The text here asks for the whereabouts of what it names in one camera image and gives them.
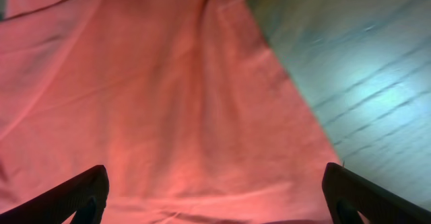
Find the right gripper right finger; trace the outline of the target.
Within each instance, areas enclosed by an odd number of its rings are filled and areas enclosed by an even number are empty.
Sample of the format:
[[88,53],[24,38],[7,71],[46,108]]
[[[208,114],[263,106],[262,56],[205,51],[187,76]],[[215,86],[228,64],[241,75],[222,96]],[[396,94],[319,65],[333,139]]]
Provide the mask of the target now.
[[334,223],[430,224],[430,211],[413,204],[336,163],[328,163],[323,194]]

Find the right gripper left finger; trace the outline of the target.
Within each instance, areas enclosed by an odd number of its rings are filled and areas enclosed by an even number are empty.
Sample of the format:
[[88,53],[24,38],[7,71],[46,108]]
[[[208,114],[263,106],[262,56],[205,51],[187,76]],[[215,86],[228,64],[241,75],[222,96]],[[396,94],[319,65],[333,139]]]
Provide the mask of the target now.
[[3,224],[101,223],[109,193],[106,168],[95,165],[49,191],[1,214]]

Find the red t-shirt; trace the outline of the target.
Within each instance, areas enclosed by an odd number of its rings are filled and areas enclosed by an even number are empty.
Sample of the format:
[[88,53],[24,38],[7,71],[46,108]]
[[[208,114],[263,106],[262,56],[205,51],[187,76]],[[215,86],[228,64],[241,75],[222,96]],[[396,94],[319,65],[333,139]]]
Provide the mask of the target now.
[[329,223],[335,152],[246,0],[7,0],[1,210],[90,167],[104,223]]

